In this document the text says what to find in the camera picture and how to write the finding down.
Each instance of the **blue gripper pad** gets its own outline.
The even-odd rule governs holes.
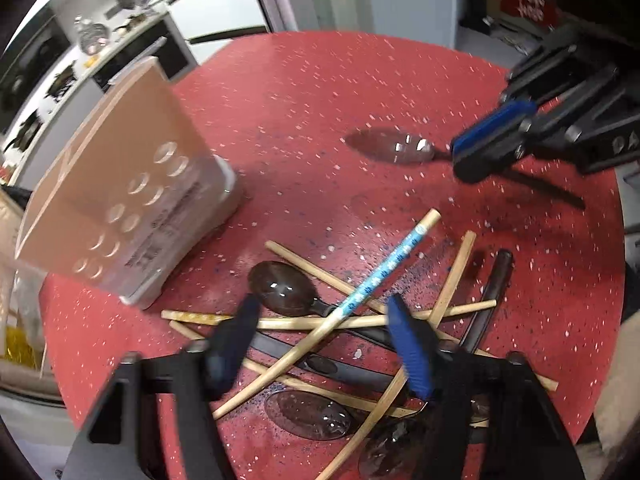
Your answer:
[[[415,319],[400,294],[386,302],[388,328],[396,352],[402,360],[411,390],[426,400],[433,390],[433,363],[438,336],[427,321]]]
[[[538,107],[533,101],[508,101],[455,137],[451,144],[452,155],[473,146],[478,140],[484,139],[520,114],[533,115],[537,110]]]

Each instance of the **oven handle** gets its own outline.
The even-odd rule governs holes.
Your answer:
[[[120,70],[115,76],[110,78],[107,81],[107,84],[113,86],[117,83],[118,79],[129,73],[129,71],[133,68],[133,66],[139,62],[143,57],[152,56],[155,54],[164,44],[166,43],[166,37],[160,36],[157,40],[155,40],[152,44],[150,44],[145,50],[140,52],[135,58],[129,61],[122,70]]]

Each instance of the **countertop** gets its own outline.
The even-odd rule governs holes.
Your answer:
[[[29,158],[31,153],[33,153],[33,151],[38,148],[38,144],[43,139],[43,137],[47,135],[47,129],[49,125],[56,119],[56,116],[64,109],[65,105],[71,101],[73,95],[76,92],[78,92],[79,89],[82,88],[82,85],[88,79],[92,78],[107,62],[109,62],[110,59],[113,58],[113,56],[115,56],[123,48],[125,48],[129,43],[131,43],[131,41],[135,40],[140,34],[145,32],[146,30],[149,30],[156,23],[159,23],[162,20],[164,20],[165,17],[167,17],[168,15],[168,10],[164,3],[162,3],[161,6],[160,5],[156,6],[156,11],[158,12],[157,14],[151,17],[148,17],[143,23],[135,27],[132,31],[128,32],[122,38],[120,38],[118,42],[112,41],[110,44],[108,44],[108,46],[105,47],[103,50],[101,50],[100,53],[98,54],[97,61],[94,62],[88,68],[84,67],[84,62],[88,59],[89,56],[81,52],[79,48],[76,49],[78,51],[78,58],[74,63],[74,73],[76,75],[77,81],[65,93],[62,99],[60,99],[60,101],[56,104],[56,107],[49,114],[49,116],[47,117],[47,120],[42,123],[42,126],[38,130],[38,133],[36,134],[35,137],[33,137],[31,144],[29,145],[27,150],[24,152],[24,155],[22,156],[20,163],[16,167],[14,174],[12,174],[9,184],[14,185],[17,182],[18,178],[20,177],[20,172],[22,171],[22,168],[25,166],[27,159]]]
[[[246,199],[225,228],[178,265],[162,296],[144,312],[100,290],[47,277],[40,299],[49,354],[75,422],[82,423],[125,352],[160,356],[187,342],[160,319],[162,309],[233,312],[248,290],[249,269],[277,259],[264,249],[265,241],[275,240],[356,284],[434,207],[441,223],[387,291],[401,292],[412,308],[433,304],[460,238],[473,230],[478,265],[468,268],[454,304],[478,300],[496,251],[513,251],[511,283],[481,347],[497,356],[517,349],[538,373],[558,380],[551,397],[577,439],[606,377],[623,302],[623,227],[614,173],[581,177],[558,162],[521,161],[524,171],[583,196],[587,208],[579,211],[499,178],[466,186],[446,162],[373,162],[344,143],[358,128],[398,127],[444,150],[495,106],[502,88],[502,69],[467,54],[336,32],[241,38],[182,79],[175,94],[212,151],[241,175]],[[318,288],[329,303],[342,298]],[[467,323],[441,327],[460,336]],[[399,366],[395,354],[345,334],[321,353],[389,373]],[[256,352],[252,357],[271,363]],[[244,370],[239,382],[253,378]],[[266,418],[264,395],[219,422],[239,478],[315,478],[344,440],[318,443],[284,433]],[[160,411],[170,475],[183,478],[170,398],[161,398]],[[478,457],[472,449],[467,473]],[[359,478],[355,458],[338,477]]]

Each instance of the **kitchen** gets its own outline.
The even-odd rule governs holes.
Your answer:
[[[33,190],[136,60],[177,81],[244,31],[267,31],[258,0],[39,0],[0,59],[0,179]]]

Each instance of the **speckled tabletop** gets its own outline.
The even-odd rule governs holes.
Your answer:
[[[365,160],[344,144],[356,128],[397,126],[445,149],[495,105],[503,75],[484,60],[433,45],[310,32],[235,40],[180,81],[176,94],[212,151],[242,175],[246,199],[221,232],[183,260],[147,311],[59,276],[47,278],[41,293],[46,337],[75,422],[81,424],[125,352],[159,356],[185,344],[160,319],[162,309],[232,312],[248,290],[249,269],[277,259],[265,241],[359,283],[434,207],[441,223],[388,290],[402,292],[411,306],[432,304],[460,238],[471,229],[478,233],[475,265],[454,303],[477,300],[495,251],[513,251],[511,285],[482,348],[499,356],[518,349],[537,372],[558,380],[552,399],[577,438],[606,376],[622,309],[623,229],[613,173],[583,178],[564,164],[523,161],[525,171],[583,196],[587,209],[580,212],[497,178],[465,186],[445,162],[390,166]],[[318,288],[325,301],[341,298]],[[448,322],[444,329],[460,336],[466,322]],[[399,365],[394,354],[349,335],[333,338],[321,353],[389,373]],[[239,383],[253,376],[244,371]],[[264,394],[220,421],[239,478],[315,478],[344,442],[284,433],[267,420],[263,400]],[[172,400],[163,397],[160,406],[169,470],[181,478]],[[478,450],[469,457],[468,473]],[[358,478],[355,458],[339,477]]]

